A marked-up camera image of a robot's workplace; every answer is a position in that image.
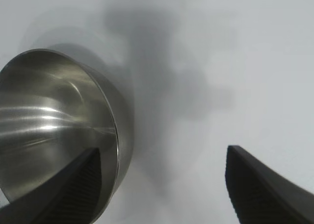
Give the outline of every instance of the white surface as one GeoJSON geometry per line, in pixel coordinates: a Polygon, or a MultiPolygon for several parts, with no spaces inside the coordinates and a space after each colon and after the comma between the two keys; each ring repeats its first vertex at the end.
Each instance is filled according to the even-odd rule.
{"type": "Polygon", "coordinates": [[[236,224],[229,144],[314,192],[313,15],[313,0],[0,0],[0,66],[53,48],[134,96],[134,160],[97,224],[236,224]]]}

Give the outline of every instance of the metal bowl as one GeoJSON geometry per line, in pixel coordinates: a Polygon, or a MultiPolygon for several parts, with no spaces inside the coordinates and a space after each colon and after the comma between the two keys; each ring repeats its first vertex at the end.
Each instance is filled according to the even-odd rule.
{"type": "Polygon", "coordinates": [[[61,53],[30,50],[0,72],[0,196],[7,203],[36,189],[84,149],[98,147],[102,191],[96,220],[128,169],[132,135],[116,88],[61,53]]]}

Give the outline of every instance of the white background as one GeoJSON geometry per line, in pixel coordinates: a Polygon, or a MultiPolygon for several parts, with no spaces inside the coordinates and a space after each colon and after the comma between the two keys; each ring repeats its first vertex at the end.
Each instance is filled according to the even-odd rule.
{"type": "Polygon", "coordinates": [[[236,224],[229,144],[314,192],[313,31],[313,0],[0,0],[0,67],[60,50],[133,104],[134,158],[97,224],[236,224]]]}

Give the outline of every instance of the stainless steel bowl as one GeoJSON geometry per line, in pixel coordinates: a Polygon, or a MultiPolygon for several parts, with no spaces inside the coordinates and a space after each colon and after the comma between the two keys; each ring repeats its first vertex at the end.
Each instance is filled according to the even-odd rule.
{"type": "Polygon", "coordinates": [[[96,220],[128,169],[132,135],[116,88],[61,53],[30,50],[0,72],[0,197],[8,203],[53,177],[84,149],[98,147],[103,184],[96,220]]]}

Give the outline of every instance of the black rubber pad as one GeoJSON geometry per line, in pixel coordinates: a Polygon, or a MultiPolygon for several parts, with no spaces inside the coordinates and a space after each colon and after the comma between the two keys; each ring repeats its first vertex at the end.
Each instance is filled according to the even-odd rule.
{"type": "Polygon", "coordinates": [[[226,184],[242,224],[312,224],[314,196],[239,146],[229,146],[226,184]]]}
{"type": "Polygon", "coordinates": [[[102,186],[98,149],[87,149],[36,190],[0,211],[1,224],[89,224],[102,186]]]}

